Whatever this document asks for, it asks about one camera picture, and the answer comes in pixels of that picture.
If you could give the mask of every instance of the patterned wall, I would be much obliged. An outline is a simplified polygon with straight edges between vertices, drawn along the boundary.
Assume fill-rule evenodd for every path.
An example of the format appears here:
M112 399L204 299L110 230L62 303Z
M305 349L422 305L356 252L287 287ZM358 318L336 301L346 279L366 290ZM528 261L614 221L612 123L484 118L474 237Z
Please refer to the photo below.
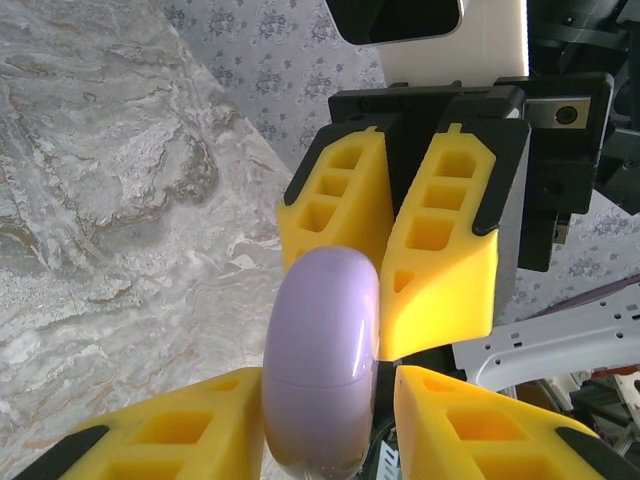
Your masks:
M328 123L328 96L383 84L377 52L344 42L323 0L158 3L292 170Z

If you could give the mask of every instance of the gray marble surface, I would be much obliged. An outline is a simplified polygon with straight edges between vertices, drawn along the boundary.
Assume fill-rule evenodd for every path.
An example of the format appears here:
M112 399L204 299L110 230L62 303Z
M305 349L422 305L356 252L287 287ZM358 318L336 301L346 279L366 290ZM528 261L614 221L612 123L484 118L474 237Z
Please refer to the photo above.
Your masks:
M0 478L261 364L288 178L146 0L0 2Z
M153 1L291 170L327 97L384 86L378 51L345 42L325 0Z

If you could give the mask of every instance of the yellow foam pad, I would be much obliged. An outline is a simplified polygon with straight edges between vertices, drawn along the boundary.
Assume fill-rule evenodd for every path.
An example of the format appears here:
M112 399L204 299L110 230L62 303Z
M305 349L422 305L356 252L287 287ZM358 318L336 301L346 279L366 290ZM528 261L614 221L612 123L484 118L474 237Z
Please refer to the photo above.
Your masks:
M285 271L333 245L364 253L379 272L392 225L384 133L346 135L324 148L296 201L278 207Z
M246 368L96 417L109 432L63 480L252 480L264 433L260 368Z
M498 231L471 229L494 163L459 124L434 136L382 264L381 360L491 332Z
M555 433L572 419L445 375L398 367L394 410L406 480L595 480Z

